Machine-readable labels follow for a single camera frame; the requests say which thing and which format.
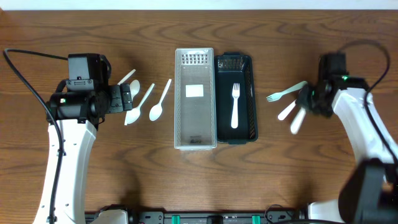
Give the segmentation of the mint green plastic fork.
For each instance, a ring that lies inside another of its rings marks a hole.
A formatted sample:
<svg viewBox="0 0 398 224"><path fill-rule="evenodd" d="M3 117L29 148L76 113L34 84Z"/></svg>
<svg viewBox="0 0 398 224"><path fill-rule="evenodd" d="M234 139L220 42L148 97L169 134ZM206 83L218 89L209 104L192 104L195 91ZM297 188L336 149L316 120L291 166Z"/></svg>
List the mint green plastic fork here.
<svg viewBox="0 0 398 224"><path fill-rule="evenodd" d="M288 89L281 91L281 92L277 92L277 93L273 93L269 96L266 97L266 100L268 102L273 102L273 101L278 101L280 100L284 95L297 91L297 90L301 90L308 82L307 81L302 81L292 87L289 87Z"/></svg>

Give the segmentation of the white plastic fork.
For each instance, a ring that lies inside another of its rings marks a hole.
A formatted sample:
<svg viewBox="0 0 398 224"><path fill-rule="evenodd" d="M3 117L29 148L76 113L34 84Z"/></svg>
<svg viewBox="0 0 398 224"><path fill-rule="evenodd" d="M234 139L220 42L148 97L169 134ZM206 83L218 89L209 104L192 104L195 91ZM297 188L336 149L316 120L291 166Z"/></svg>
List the white plastic fork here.
<svg viewBox="0 0 398 224"><path fill-rule="evenodd" d="M293 119L293 121L290 125L290 132L292 134L298 133L298 131L303 123L306 113L307 113L307 110L305 108L299 109L298 113L296 114L295 118Z"/></svg>
<svg viewBox="0 0 398 224"><path fill-rule="evenodd" d="M238 99L240 97L240 84L234 83L232 90L233 97L233 111L231 115L231 127L236 129L238 127Z"/></svg>

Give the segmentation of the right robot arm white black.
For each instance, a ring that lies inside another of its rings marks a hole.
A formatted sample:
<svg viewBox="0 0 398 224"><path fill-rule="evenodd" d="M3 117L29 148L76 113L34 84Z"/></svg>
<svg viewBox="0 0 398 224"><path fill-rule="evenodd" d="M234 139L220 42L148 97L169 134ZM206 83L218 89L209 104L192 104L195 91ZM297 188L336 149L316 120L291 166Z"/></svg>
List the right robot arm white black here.
<svg viewBox="0 0 398 224"><path fill-rule="evenodd" d="M352 145L357 166L336 200L313 202L307 217L344 223L397 223L397 144L375 109L370 87L346 70L346 55L322 55L318 82L306 84L295 103L290 131L297 134L307 113L337 115Z"/></svg>

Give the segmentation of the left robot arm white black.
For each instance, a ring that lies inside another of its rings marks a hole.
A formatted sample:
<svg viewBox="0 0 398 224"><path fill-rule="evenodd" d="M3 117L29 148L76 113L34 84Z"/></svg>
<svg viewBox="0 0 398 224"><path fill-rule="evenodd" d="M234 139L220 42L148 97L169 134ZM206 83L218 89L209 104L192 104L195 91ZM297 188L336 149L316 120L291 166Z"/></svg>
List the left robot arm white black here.
<svg viewBox="0 0 398 224"><path fill-rule="evenodd" d="M90 153L106 114L132 109L127 84L110 85L104 55L70 54L69 77L46 105L50 113L49 159L35 223L85 223L85 189Z"/></svg>

